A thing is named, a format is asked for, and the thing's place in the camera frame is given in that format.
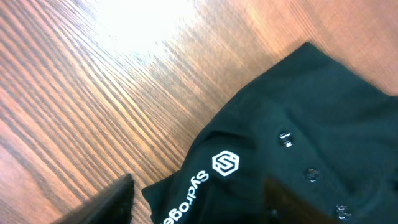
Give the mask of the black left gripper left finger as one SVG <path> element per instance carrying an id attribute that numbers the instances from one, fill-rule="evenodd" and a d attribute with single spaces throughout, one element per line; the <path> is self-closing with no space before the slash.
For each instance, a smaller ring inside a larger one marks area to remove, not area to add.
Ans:
<path id="1" fill-rule="evenodd" d="M 56 224 L 130 224 L 134 180 L 125 174 L 89 201 L 55 221 Z"/>

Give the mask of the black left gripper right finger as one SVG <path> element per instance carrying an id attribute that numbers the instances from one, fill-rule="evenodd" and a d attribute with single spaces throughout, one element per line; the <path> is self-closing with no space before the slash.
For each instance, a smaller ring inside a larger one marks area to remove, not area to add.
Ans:
<path id="1" fill-rule="evenodd" d="M 264 181 L 264 210 L 262 223 L 266 224 L 337 224 L 289 187 L 276 179 Z"/>

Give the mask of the black t-shirt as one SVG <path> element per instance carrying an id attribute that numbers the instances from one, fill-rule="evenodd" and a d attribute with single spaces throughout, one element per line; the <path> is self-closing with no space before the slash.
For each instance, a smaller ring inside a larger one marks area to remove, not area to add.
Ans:
<path id="1" fill-rule="evenodd" d="M 247 84 L 177 172 L 143 189 L 154 223 L 259 223 L 275 179 L 340 223 L 397 222 L 397 98 L 311 43 Z"/>

